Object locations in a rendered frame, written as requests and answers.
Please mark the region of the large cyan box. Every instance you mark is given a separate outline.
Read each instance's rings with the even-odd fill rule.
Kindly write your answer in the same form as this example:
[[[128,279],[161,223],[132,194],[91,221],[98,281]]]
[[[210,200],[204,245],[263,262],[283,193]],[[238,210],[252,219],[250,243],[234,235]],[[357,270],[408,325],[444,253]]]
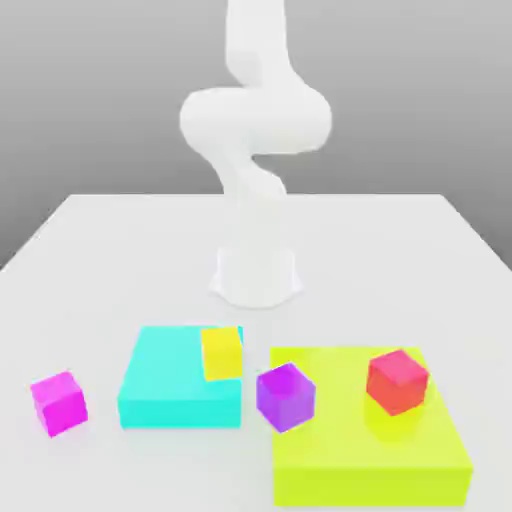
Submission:
[[[204,378],[204,325],[145,326],[117,398],[124,429],[238,428],[240,379]]]

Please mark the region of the small yellow cube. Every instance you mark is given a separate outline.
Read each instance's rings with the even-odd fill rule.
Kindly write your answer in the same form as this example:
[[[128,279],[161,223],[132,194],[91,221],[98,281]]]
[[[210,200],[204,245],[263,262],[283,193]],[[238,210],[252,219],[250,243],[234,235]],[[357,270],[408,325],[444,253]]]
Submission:
[[[238,327],[202,329],[201,348],[206,381],[242,377],[242,339]]]

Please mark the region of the small magenta cube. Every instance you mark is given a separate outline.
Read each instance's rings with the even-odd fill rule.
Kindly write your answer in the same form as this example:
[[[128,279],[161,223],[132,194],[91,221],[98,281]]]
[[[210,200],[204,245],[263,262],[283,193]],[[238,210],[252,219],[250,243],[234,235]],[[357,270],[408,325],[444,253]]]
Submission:
[[[88,420],[84,393],[69,371],[31,384],[30,391],[37,416],[49,437]]]

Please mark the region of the small red cube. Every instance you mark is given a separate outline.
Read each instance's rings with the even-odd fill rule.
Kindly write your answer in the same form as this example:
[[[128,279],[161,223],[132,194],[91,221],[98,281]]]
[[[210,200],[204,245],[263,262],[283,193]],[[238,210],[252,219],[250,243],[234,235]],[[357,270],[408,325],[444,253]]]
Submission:
[[[368,364],[366,392],[390,416],[421,405],[430,373],[405,350],[372,358]]]

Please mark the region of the small purple cube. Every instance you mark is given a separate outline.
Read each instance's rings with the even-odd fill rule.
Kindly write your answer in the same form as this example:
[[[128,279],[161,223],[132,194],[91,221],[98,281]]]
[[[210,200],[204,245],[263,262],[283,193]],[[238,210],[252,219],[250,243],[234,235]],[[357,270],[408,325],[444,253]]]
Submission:
[[[278,433],[311,420],[315,403],[316,385],[293,362],[256,379],[256,407]]]

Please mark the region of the large lime yellow box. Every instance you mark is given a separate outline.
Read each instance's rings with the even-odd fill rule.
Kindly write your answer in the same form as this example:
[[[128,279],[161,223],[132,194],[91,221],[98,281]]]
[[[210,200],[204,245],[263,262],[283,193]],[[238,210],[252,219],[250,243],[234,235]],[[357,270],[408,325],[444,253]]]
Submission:
[[[273,347],[316,385],[315,416],[272,436],[277,506],[462,506],[473,465],[436,384],[389,415],[366,391],[388,346]]]

